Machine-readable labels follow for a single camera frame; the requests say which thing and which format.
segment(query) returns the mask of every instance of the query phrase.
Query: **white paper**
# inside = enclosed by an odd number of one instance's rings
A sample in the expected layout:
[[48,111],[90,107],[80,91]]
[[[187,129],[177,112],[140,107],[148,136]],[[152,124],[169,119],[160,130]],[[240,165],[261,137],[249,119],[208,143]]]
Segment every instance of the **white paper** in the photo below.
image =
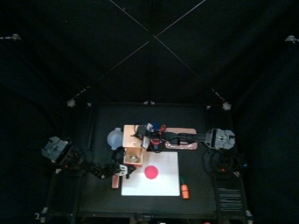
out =
[[[157,176],[153,179],[145,176],[145,167],[149,165],[157,169]],[[177,152],[144,153],[142,167],[136,168],[129,179],[122,177],[121,195],[180,195]]]

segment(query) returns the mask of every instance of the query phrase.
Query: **black mat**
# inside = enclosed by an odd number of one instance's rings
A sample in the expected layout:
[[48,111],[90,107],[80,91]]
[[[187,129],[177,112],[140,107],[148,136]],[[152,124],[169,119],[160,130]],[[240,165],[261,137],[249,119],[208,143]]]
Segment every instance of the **black mat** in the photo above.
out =
[[[204,133],[205,108],[172,106],[100,105],[96,107],[90,149],[93,162],[110,162],[110,149],[106,136],[116,127],[125,124],[160,123],[168,127],[195,128]],[[121,196],[121,189],[110,188],[110,179],[98,180],[86,175],[82,183],[78,213],[125,216],[153,214],[167,217],[211,217],[215,215],[215,195],[211,176],[203,170],[201,154],[197,150],[177,150],[179,172],[189,187],[191,199],[179,197]]]

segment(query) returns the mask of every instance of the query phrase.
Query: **red circle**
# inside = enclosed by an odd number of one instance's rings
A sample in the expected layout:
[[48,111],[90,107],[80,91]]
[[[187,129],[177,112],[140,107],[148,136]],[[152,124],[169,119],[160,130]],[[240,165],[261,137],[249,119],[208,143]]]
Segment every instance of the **red circle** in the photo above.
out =
[[157,169],[153,165],[148,165],[144,168],[144,175],[148,179],[155,179],[157,176]]

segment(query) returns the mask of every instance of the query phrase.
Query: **table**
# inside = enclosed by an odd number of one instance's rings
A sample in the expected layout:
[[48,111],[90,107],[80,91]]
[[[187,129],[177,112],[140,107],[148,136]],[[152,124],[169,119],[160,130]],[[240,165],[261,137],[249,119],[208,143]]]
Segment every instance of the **table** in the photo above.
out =
[[[197,133],[205,133],[211,128],[231,129],[229,112],[219,106],[106,103],[72,110],[62,135],[73,139],[73,144],[94,163],[104,165],[110,163],[108,133],[128,123],[160,123],[168,127],[196,129]],[[219,218],[215,181],[203,169],[207,149],[199,144],[196,150],[176,150],[179,173],[183,173],[189,187],[188,200],[180,196],[121,196],[121,190],[110,188],[110,179],[100,180],[84,172],[77,178],[61,173],[54,180],[56,191],[50,191],[48,200],[50,215],[72,213],[74,216],[136,217],[147,214],[165,218]],[[68,201],[64,206],[58,205],[61,199]]]

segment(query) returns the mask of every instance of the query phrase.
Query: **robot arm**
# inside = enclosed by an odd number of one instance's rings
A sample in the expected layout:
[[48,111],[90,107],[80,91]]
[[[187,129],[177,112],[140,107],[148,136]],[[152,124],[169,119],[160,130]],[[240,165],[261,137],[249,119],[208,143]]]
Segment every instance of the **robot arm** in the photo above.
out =
[[70,143],[60,140],[56,136],[49,138],[49,142],[41,149],[41,155],[61,169],[70,167],[80,168],[93,174],[98,179],[106,179],[113,175],[129,178],[129,174],[136,169],[132,165],[120,164],[114,159],[114,163],[105,164],[104,166],[84,160],[80,152],[73,149]]

